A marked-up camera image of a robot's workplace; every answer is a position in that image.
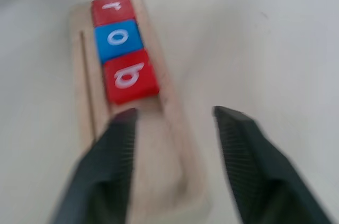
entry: blue letter block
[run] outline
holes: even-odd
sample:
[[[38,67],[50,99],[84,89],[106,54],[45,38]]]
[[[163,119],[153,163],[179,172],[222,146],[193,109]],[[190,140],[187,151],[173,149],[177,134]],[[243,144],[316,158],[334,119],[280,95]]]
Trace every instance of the blue letter block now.
[[[144,47],[135,20],[126,20],[95,28],[99,58],[106,61]]]

